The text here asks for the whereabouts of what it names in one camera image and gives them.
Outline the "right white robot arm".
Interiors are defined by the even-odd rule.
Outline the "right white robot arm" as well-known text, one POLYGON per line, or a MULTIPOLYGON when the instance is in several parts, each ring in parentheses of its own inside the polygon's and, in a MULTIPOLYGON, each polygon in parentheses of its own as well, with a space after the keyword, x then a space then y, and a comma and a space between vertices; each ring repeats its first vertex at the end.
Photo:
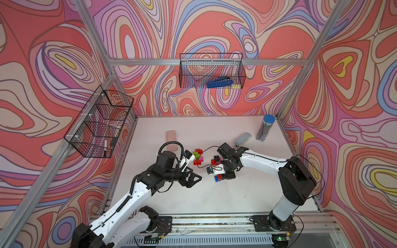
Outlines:
POLYGON ((247 147, 232 148, 227 143, 217 149, 222 157, 224 175, 229 177, 244 167, 257 169, 278 178, 283 195, 267 217, 269 228, 280 231, 298 207, 304 205, 317 182, 296 156, 278 159, 262 155, 247 147))

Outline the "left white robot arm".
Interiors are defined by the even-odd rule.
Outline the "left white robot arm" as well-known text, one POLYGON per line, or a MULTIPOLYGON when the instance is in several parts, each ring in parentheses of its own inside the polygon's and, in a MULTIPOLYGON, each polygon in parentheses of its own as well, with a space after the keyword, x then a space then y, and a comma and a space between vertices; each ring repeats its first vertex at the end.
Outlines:
POLYGON ((158 228, 159 214, 144 206, 166 182, 179 182, 191 188, 201 181, 189 164, 195 161, 193 153, 182 150, 180 156, 164 150, 164 143, 156 162, 134 176, 129 191, 113 207, 89 225, 80 224, 72 234, 72 248, 120 248, 141 232, 158 228))

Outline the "grey small case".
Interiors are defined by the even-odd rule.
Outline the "grey small case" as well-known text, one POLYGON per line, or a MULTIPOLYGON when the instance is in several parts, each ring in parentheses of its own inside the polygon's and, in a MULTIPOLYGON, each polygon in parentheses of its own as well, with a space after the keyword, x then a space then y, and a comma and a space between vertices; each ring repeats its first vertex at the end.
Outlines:
POLYGON ((236 148, 242 147, 245 145, 245 143, 251 138, 251 134, 246 132, 241 134, 236 140, 234 146, 236 148))

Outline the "pink plastic case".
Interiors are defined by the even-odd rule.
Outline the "pink plastic case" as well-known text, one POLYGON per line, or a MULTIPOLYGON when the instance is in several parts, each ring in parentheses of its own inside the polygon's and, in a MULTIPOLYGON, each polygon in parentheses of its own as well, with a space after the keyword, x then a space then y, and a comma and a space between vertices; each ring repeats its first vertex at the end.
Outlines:
MULTIPOLYGON (((175 130, 170 130, 166 132, 166 141, 167 142, 175 142, 177 141, 177 135, 175 130)), ((166 149, 168 151, 175 152, 178 150, 178 145, 177 144, 168 144, 166 145, 166 149)))

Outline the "blue capped clear cylinder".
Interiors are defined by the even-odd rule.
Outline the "blue capped clear cylinder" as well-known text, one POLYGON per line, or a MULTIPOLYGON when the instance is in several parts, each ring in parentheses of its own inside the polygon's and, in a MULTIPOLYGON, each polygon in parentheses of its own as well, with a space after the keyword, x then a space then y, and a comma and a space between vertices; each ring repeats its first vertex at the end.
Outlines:
POLYGON ((256 140, 263 142, 267 137, 271 127, 276 121, 276 117, 270 114, 267 114, 263 117, 262 124, 258 130, 256 135, 256 140))

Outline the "blue object in basket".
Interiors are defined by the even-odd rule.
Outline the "blue object in basket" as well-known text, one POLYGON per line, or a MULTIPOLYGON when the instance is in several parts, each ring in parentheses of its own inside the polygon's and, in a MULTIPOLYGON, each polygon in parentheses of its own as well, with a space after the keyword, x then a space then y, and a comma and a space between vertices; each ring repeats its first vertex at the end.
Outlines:
POLYGON ((233 84, 233 80, 229 77, 219 77, 207 82, 207 88, 229 87, 233 84))

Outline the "black marker in basket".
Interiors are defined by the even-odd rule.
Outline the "black marker in basket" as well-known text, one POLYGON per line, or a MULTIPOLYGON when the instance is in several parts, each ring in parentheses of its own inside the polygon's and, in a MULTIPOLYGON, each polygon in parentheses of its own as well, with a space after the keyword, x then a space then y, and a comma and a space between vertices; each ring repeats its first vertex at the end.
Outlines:
POLYGON ((104 140, 104 151, 103 151, 103 157, 106 158, 107 157, 107 146, 108 146, 108 141, 107 139, 104 140))

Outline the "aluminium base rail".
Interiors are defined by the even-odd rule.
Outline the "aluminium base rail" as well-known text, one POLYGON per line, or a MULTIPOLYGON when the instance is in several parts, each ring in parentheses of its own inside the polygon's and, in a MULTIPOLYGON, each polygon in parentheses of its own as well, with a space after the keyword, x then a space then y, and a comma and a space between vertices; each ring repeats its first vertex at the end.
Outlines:
POLYGON ((264 213, 171 215, 137 212, 121 226, 104 215, 73 232, 73 248, 346 248, 333 215, 302 212, 278 231, 264 213))

